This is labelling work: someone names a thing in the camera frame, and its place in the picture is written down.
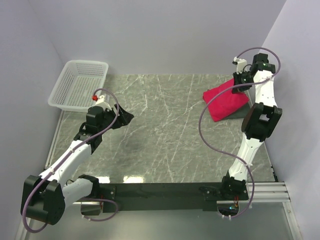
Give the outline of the crimson red t-shirt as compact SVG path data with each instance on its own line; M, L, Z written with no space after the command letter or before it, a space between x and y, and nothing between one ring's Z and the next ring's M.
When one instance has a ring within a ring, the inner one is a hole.
M202 95L202 99L206 104L223 90L234 85L234 79L230 79L218 87L208 89ZM224 120L225 117L234 113L249 101L249 98L244 92L232 93L228 90L217 97L209 106L208 111L214 122Z

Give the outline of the white perforated plastic basket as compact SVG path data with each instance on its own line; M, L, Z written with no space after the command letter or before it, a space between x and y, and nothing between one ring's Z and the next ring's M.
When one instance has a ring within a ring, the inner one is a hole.
M48 104L63 111L87 112L94 105L94 91L105 84L108 69L106 62L68 61L51 91Z

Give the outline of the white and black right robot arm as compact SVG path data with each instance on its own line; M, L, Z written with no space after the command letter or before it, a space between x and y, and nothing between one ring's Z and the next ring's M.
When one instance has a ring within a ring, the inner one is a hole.
M234 58L236 72L233 73L233 94L255 88L255 102L244 117L241 131L242 142L234 163L222 178L219 193L226 200L247 198L246 182L248 168L263 144L271 136L278 124L283 110L278 107L274 96L274 74L276 66L269 63L268 55L254 55L250 68L247 61Z

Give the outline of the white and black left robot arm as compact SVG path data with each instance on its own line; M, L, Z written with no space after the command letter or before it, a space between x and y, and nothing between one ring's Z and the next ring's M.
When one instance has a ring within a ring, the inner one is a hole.
M134 115L120 105L108 109L92 106L66 152L40 175L30 175L23 184L21 199L22 221L34 219L55 225L74 202L86 198L96 200L100 195L99 179L81 175L67 184L78 166L87 160L103 140L103 134L127 126Z

